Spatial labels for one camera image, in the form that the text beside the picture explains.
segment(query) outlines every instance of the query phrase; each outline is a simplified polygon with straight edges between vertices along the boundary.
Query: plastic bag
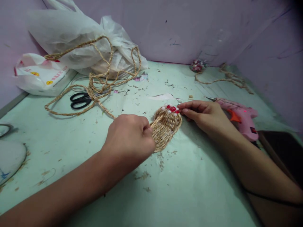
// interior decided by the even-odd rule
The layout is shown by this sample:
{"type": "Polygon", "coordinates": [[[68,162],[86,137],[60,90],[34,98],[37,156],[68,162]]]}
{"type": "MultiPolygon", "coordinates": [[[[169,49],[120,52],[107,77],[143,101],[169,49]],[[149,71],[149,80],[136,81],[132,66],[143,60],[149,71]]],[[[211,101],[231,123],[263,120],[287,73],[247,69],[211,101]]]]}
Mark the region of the plastic bag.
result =
{"type": "Polygon", "coordinates": [[[24,54],[15,67],[16,85],[32,95],[58,96],[77,72],[38,54],[24,54]]]}
{"type": "MultiPolygon", "coordinates": [[[[27,15],[28,30],[47,53],[60,53],[82,42],[105,35],[114,47],[110,67],[113,78],[116,77],[114,72],[119,70],[134,71],[131,50],[136,45],[131,41],[123,27],[114,22],[111,16],[102,17],[100,24],[98,24],[84,15],[72,0],[61,0],[65,5],[56,0],[48,0],[48,2],[58,10],[32,10],[27,15]]],[[[109,60],[110,45],[108,41],[101,39],[95,44],[105,59],[109,60]]],[[[135,51],[133,54],[138,67],[138,56],[135,51]]],[[[141,69],[147,69],[146,58],[141,55],[140,58],[141,69]]],[[[85,75],[89,74],[91,67],[93,67],[94,72],[97,72],[96,68],[103,70],[104,64],[106,64],[93,46],[75,49],[60,58],[60,61],[85,75]]]]}

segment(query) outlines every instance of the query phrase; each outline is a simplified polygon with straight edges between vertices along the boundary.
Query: braided rope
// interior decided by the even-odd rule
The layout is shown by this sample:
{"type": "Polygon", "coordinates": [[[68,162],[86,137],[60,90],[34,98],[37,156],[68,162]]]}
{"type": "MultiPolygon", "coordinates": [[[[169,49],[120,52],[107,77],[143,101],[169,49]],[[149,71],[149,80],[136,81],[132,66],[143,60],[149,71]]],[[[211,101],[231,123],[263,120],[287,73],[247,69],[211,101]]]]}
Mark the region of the braided rope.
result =
{"type": "Polygon", "coordinates": [[[153,128],[152,137],[156,142],[156,152],[162,151],[171,141],[174,134],[178,131],[182,124],[180,114],[174,116],[167,110],[159,108],[155,113],[155,120],[151,123],[153,128]]]}
{"type": "Polygon", "coordinates": [[[94,48],[95,48],[95,49],[97,50],[97,52],[100,54],[101,58],[107,63],[107,65],[108,65],[107,72],[106,72],[106,73],[100,73],[100,74],[98,74],[98,75],[95,75],[95,74],[93,74],[93,73],[89,73],[89,84],[88,84],[87,87],[86,87],[86,86],[83,86],[83,85],[80,85],[80,84],[70,85],[70,86],[69,86],[67,89],[65,89],[60,95],[58,95],[54,100],[52,100],[51,102],[49,102],[48,104],[46,104],[46,105],[44,106],[44,108],[45,108],[48,112],[50,112],[50,113],[52,113],[52,114],[55,114],[55,115],[61,115],[61,116],[73,116],[73,115],[78,115],[78,116],[79,116],[80,114],[83,114],[83,113],[87,112],[88,110],[90,110],[91,108],[93,108],[94,105],[95,105],[96,103],[98,103],[98,104],[100,105],[100,107],[101,107],[109,116],[111,116],[113,119],[115,119],[115,116],[112,115],[112,114],[109,112],[109,110],[108,110],[104,105],[102,105],[102,103],[99,101],[99,99],[104,98],[104,97],[106,97],[107,95],[109,95],[109,94],[111,93],[111,91],[112,91],[112,87],[113,87],[113,86],[119,86],[119,85],[121,85],[121,84],[127,83],[128,81],[132,80],[134,77],[136,77],[136,76],[138,75],[138,73],[139,73],[139,71],[140,71],[140,68],[141,68],[141,59],[140,59],[140,52],[139,52],[139,49],[138,49],[138,47],[136,46],[136,47],[132,48],[132,51],[131,51],[131,56],[132,56],[132,60],[133,60],[133,63],[134,63],[134,73],[127,72],[127,71],[124,71],[124,70],[120,70],[120,71],[118,71],[117,76],[116,76],[115,80],[114,80],[112,83],[108,83],[108,77],[109,77],[109,72],[110,72],[110,64],[111,64],[111,61],[112,61],[112,58],[113,58],[113,46],[112,46],[110,40],[109,40],[106,36],[100,36],[100,37],[98,37],[98,38],[96,38],[96,39],[93,39],[93,40],[91,40],[91,41],[81,43],[81,44],[79,44],[79,45],[77,45],[77,46],[75,46],[75,47],[73,47],[73,48],[70,48],[70,49],[68,49],[68,50],[66,50],[66,51],[64,51],[64,52],[62,52],[62,53],[56,53],[56,54],[46,55],[45,58],[46,58],[47,60],[55,61],[55,60],[58,60],[59,58],[61,58],[62,56],[64,56],[65,54],[67,54],[67,53],[73,51],[74,49],[82,48],[82,47],[84,47],[84,46],[86,46],[86,45],[92,45],[92,46],[94,46],[94,48]],[[109,61],[107,61],[107,60],[103,57],[103,55],[101,54],[101,52],[98,50],[98,48],[97,48],[96,45],[94,44],[95,42],[97,42],[97,41],[99,41],[99,40],[101,40],[101,39],[103,39],[103,38],[107,39],[107,41],[108,41],[109,44],[110,44],[111,52],[110,52],[110,59],[109,59],[109,61]],[[135,63],[135,60],[134,60],[134,57],[133,57],[133,51],[134,51],[134,50],[136,50],[136,52],[137,52],[137,54],[138,54],[138,59],[139,59],[139,68],[138,68],[138,69],[137,69],[137,66],[136,66],[136,63],[135,63]],[[125,72],[125,73],[129,74],[131,77],[128,78],[128,79],[125,79],[125,80],[123,80],[123,81],[121,81],[121,82],[116,83],[116,81],[118,80],[118,77],[119,77],[119,75],[120,75],[121,72],[125,72]],[[103,86],[101,87],[101,89],[98,89],[98,88],[95,87],[94,84],[103,84],[103,86]],[[92,103],[90,106],[88,106],[87,108],[85,108],[84,110],[82,110],[82,111],[80,111],[80,112],[77,112],[77,113],[57,113],[57,112],[55,112],[55,111],[49,109],[49,106],[50,106],[51,104],[53,104],[54,102],[56,102],[56,101],[58,101],[59,99],[61,99],[61,98],[62,98],[66,93],[68,93],[73,87],[83,87],[83,88],[87,91],[87,93],[88,93],[89,97],[91,98],[91,100],[93,101],[93,103],[92,103]]]}
{"type": "Polygon", "coordinates": [[[202,73],[204,72],[204,70],[202,70],[201,72],[196,73],[196,75],[195,75],[195,80],[198,81],[198,82],[201,83],[201,84],[212,84],[212,83],[214,83],[214,82],[219,82],[219,81],[228,81],[228,82],[232,82],[232,83],[233,83],[234,85],[236,85],[238,88],[244,88],[249,94],[252,94],[252,95],[253,95],[253,93],[252,93],[252,92],[249,90],[249,88],[247,87],[245,81],[244,81],[241,77],[237,76],[236,74],[233,74],[233,73],[231,73],[231,72],[228,72],[228,71],[225,69],[225,67],[226,67],[226,63],[223,63],[223,64],[221,65],[220,69],[219,69],[219,72],[225,73],[225,76],[226,76],[225,79],[217,79],[217,80],[214,80],[213,82],[210,82],[210,83],[208,83],[208,82],[202,82],[202,81],[200,81],[200,80],[198,79],[198,75],[199,75],[199,74],[202,74],[202,73]]]}

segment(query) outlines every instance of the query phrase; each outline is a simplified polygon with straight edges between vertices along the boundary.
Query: scissors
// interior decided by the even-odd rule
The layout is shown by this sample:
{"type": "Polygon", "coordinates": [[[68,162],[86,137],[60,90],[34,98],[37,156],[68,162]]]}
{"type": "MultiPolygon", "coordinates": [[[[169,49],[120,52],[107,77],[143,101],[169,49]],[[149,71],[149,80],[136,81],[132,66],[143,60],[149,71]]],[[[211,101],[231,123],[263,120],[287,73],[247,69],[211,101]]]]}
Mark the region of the scissors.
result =
{"type": "Polygon", "coordinates": [[[86,92],[76,93],[76,94],[72,95],[69,99],[70,99],[70,101],[72,101],[72,103],[70,104],[70,107],[72,109],[82,109],[82,108],[88,106],[92,101],[90,96],[86,92]],[[79,106],[79,107],[75,107],[76,105],[78,105],[80,103],[83,103],[83,105],[79,106]]]}

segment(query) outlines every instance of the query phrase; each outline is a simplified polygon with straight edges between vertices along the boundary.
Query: glue gun nozzle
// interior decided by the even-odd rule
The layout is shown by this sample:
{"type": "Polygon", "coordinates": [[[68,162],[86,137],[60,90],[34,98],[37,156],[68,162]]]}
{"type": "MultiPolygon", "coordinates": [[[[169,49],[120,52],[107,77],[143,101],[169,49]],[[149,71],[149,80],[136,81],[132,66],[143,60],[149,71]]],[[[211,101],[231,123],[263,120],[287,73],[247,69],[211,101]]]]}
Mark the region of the glue gun nozzle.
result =
{"type": "Polygon", "coordinates": [[[206,97],[206,98],[213,102],[216,101],[216,98],[210,98],[210,97],[206,97]]]}

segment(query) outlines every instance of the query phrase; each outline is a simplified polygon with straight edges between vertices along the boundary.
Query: light green table surface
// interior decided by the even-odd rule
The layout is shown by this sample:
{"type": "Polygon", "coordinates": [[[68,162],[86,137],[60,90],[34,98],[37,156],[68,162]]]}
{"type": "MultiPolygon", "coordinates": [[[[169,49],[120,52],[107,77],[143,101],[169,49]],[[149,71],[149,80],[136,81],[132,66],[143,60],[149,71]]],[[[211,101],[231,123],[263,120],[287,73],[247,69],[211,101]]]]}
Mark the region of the light green table surface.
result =
{"type": "MultiPolygon", "coordinates": [[[[286,129],[275,121],[275,113],[258,95],[250,95],[232,83],[200,84],[194,81],[194,73],[187,65],[149,62],[149,68],[149,81],[132,80],[115,88],[120,93],[103,100],[113,115],[137,114],[152,121],[154,112],[164,103],[179,103],[176,99],[150,99],[152,96],[170,93],[182,102],[189,101],[189,95],[197,100],[210,96],[257,109],[257,130],[286,129]]],[[[217,68],[208,68],[201,80],[210,82],[222,77],[224,74],[217,68]]],[[[69,98],[73,93],[53,109],[72,112],[69,98]]],[[[79,166],[105,141],[113,120],[99,106],[80,116],[63,117],[44,109],[51,100],[28,95],[1,119],[18,128],[3,140],[26,143],[29,155],[24,167],[0,192],[0,214],[79,166]]],[[[77,212],[66,225],[249,227],[259,223],[217,148],[193,123],[183,121],[162,153],[153,154],[106,197],[77,212]]]]}

